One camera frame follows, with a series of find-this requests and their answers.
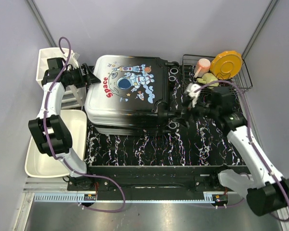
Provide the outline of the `black white space suitcase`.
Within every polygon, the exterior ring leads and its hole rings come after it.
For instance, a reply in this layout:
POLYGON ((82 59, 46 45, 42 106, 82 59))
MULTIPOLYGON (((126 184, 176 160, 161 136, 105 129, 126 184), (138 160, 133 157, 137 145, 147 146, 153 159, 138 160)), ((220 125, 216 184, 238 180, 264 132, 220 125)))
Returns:
POLYGON ((88 120, 105 135, 159 136, 176 130, 171 93, 179 63, 159 57, 103 55, 85 101, 88 120))

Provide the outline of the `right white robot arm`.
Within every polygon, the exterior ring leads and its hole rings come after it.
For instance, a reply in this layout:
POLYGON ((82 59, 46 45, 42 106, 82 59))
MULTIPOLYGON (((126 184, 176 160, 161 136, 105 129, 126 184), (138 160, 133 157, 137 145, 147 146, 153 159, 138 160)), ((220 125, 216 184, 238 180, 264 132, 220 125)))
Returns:
POLYGON ((233 110, 229 87, 214 87, 206 103, 199 101, 200 92, 201 86, 198 84, 189 84, 184 91, 181 123, 188 126, 190 117, 213 119, 217 128, 239 152, 252 175, 250 180, 222 166, 209 178, 210 187, 215 191, 223 187, 235 191, 246 199, 252 212, 259 217, 289 208, 289 178, 285 178, 268 159, 255 140, 247 119, 233 110))

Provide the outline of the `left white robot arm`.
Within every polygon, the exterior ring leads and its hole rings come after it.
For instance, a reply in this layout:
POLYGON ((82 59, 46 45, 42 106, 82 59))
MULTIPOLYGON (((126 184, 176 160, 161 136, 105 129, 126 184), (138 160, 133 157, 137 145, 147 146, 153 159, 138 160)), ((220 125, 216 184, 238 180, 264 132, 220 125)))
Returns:
POLYGON ((159 136, 179 114, 171 109, 171 92, 179 64, 158 57, 103 55, 94 66, 69 67, 68 61, 47 59, 39 114, 28 123, 42 154, 59 161, 78 186, 88 191, 94 178, 74 151, 72 135, 61 118, 68 86, 88 87, 85 112, 95 129, 106 135, 159 136))

